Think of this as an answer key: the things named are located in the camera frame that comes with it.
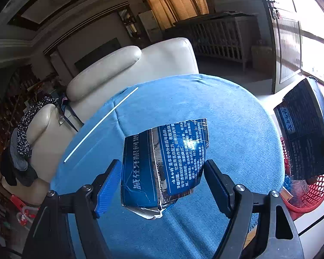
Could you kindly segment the blue toothpaste box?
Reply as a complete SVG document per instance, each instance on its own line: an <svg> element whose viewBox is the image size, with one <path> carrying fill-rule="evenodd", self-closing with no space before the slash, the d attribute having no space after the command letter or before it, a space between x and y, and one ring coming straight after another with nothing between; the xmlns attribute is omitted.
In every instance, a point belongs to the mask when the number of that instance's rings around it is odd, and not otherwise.
<svg viewBox="0 0 324 259"><path fill-rule="evenodd" d="M290 174L307 180L324 174L324 96L318 81L300 81L274 108L287 150Z"/></svg>

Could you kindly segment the white cabinet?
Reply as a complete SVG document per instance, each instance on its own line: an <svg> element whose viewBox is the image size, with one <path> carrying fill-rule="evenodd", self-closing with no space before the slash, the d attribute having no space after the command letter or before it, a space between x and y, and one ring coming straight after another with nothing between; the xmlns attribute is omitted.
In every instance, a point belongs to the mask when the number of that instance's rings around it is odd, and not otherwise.
<svg viewBox="0 0 324 259"><path fill-rule="evenodd" d="M138 16L148 35L149 40L152 43L162 41L163 36L159 24L153 14L153 11L145 11L143 13L139 13Z"/></svg>

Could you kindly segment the red toy scooter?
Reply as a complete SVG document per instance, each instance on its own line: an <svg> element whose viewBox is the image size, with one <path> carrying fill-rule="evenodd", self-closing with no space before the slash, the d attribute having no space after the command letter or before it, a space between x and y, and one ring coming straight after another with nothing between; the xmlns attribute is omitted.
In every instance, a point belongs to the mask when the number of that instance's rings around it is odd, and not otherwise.
<svg viewBox="0 0 324 259"><path fill-rule="evenodd" d="M10 201L18 209L16 218L21 226L28 228L28 224L32 224L37 216L39 208L26 205L18 196L12 195Z"/></svg>

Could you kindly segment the grey dark clothes pile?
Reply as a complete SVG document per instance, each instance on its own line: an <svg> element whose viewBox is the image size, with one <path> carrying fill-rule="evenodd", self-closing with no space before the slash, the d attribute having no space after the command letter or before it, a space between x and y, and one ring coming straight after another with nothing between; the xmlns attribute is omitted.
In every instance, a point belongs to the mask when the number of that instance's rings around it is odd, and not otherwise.
<svg viewBox="0 0 324 259"><path fill-rule="evenodd" d="M0 173L10 186L21 185L30 187L38 178L35 169L18 151L18 129L15 128L9 145L3 150L0 159Z"/></svg>

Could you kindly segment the wooden staircase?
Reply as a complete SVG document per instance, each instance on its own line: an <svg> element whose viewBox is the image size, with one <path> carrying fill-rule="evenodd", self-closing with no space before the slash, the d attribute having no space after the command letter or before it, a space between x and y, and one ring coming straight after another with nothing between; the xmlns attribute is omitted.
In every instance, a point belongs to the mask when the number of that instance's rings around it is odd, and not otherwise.
<svg viewBox="0 0 324 259"><path fill-rule="evenodd" d="M0 68L0 131L15 127L26 108L50 96L48 85L56 77L51 72L38 78L31 64Z"/></svg>

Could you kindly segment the wooden crib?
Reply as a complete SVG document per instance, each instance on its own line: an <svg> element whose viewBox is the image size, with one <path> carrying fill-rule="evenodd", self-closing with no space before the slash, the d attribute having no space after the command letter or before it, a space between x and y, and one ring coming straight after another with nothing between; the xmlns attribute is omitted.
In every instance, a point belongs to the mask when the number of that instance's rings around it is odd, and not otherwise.
<svg viewBox="0 0 324 259"><path fill-rule="evenodd" d="M257 17L236 11L200 15L175 22L166 39L187 38L195 55L241 63L252 61L251 47L260 39Z"/></svg>

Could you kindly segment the clear plastic blister pack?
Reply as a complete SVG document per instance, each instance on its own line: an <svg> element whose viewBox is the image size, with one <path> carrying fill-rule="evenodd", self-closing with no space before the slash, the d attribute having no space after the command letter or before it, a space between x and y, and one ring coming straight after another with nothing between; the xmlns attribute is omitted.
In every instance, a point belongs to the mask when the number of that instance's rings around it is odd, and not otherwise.
<svg viewBox="0 0 324 259"><path fill-rule="evenodd" d="M306 180L293 180L293 197L289 200L289 202L297 208L302 208L304 206L303 198L309 193L309 191L309 184Z"/></svg>

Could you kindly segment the cream leather sofa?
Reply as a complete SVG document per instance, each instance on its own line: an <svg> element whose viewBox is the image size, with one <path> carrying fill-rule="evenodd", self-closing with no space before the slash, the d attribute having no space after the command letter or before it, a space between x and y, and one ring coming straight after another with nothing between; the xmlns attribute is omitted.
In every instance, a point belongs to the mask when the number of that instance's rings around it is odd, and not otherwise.
<svg viewBox="0 0 324 259"><path fill-rule="evenodd" d="M20 183L3 187L24 203L42 203L67 146L85 123L103 104L127 87L164 77L197 74L198 66L190 41L174 38L145 49L126 46L110 53L80 72L67 86L67 98L75 112L63 116L54 104L43 106L27 128L32 147L30 164L38 178L32 186Z"/></svg>

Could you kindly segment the blue foil box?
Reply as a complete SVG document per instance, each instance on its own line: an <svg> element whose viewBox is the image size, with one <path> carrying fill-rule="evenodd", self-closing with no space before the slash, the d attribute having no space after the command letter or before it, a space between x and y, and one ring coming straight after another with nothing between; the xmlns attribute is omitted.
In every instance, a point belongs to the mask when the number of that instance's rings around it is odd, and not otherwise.
<svg viewBox="0 0 324 259"><path fill-rule="evenodd" d="M126 137L122 205L145 219L161 218L200 183L209 143L205 118L161 125Z"/></svg>

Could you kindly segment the black television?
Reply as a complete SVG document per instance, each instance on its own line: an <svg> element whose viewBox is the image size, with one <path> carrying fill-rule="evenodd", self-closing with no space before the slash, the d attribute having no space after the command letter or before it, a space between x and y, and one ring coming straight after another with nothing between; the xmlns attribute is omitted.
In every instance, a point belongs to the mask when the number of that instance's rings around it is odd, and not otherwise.
<svg viewBox="0 0 324 259"><path fill-rule="evenodd" d="M94 49L92 52L88 53L87 55L83 56L83 58L79 59L77 62L74 63L76 69L79 72L84 71L84 69L91 66L93 63L96 63L98 60L102 59L103 57L109 55L110 53L118 50L121 48L121 45L117 38L114 38L101 46Z"/></svg>

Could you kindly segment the red mesh basket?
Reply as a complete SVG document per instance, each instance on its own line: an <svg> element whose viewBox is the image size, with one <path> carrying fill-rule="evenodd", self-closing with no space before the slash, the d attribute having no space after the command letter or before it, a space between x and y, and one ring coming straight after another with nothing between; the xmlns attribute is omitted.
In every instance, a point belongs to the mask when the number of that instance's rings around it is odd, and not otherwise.
<svg viewBox="0 0 324 259"><path fill-rule="evenodd" d="M290 173L289 154L284 139L281 137L284 156L284 183L281 197L291 218L296 220L306 213L318 208L324 200L324 174L319 175L307 183L306 180L293 180Z"/></svg>

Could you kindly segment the blue plastic bag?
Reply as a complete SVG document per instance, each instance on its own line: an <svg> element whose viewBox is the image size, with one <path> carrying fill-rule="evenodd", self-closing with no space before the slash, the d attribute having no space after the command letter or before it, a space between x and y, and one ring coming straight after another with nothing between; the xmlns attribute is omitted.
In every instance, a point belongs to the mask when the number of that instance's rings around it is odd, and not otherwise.
<svg viewBox="0 0 324 259"><path fill-rule="evenodd" d="M290 176L285 175L284 177L284 182L283 182L283 187L285 190L287 190L290 194L292 194L292 189L293 189L293 180L290 178Z"/></svg>

